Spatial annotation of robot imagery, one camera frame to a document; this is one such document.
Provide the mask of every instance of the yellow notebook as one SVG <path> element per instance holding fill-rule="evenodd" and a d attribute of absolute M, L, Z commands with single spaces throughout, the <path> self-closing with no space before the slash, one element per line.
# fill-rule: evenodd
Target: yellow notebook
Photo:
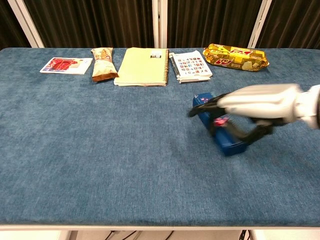
<path fill-rule="evenodd" d="M 114 84 L 165 86 L 168 82 L 168 55 L 166 48 L 128 48 Z"/>

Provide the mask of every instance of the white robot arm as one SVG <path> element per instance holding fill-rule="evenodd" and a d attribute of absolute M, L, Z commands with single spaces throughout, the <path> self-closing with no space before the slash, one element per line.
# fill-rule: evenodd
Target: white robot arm
<path fill-rule="evenodd" d="M 250 118 L 257 125 L 250 133 L 239 130 L 231 121 L 223 126 L 248 144 L 271 134 L 274 126 L 297 120 L 306 122 L 313 129 L 320 129 L 320 85 L 306 92 L 294 83 L 251 85 L 193 107 L 189 117 L 204 112 L 210 113 L 212 121 L 225 114 Z M 210 129 L 212 134 L 215 133 L 214 128 Z"/>

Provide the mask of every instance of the curtain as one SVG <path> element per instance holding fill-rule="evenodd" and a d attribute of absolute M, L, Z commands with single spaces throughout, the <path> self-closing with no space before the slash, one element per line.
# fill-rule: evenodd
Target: curtain
<path fill-rule="evenodd" d="M 31 47 L 7 0 L 0 1 L 0 50 Z"/>
<path fill-rule="evenodd" d="M 262 0 L 168 0 L 169 48 L 249 44 Z"/>
<path fill-rule="evenodd" d="M 154 47 L 152 0 L 24 0 L 46 48 Z"/>
<path fill-rule="evenodd" d="M 320 1 L 273 0 L 256 47 L 320 49 Z"/>

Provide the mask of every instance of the table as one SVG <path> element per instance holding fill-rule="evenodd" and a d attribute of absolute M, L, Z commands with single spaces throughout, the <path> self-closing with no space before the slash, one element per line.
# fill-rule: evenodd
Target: table
<path fill-rule="evenodd" d="M 93 83 L 93 64 L 39 73 L 89 48 L 1 50 L 0 225 L 320 227 L 320 131 L 295 122 L 225 157 L 186 117 L 195 94 L 320 83 L 319 50 L 265 52 L 259 72 L 210 65 L 210 81 L 179 84 L 170 66 L 166 87 L 119 87 Z"/>

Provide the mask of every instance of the snack bag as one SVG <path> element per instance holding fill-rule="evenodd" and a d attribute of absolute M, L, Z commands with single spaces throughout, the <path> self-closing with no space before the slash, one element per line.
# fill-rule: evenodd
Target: snack bag
<path fill-rule="evenodd" d="M 118 73 L 112 63 L 112 50 L 112 47 L 99 47 L 91 50 L 95 60 L 92 73 L 94 82 L 118 77 Z"/>
<path fill-rule="evenodd" d="M 203 51 L 206 61 L 215 66 L 257 72 L 269 65 L 264 51 L 210 44 Z"/>

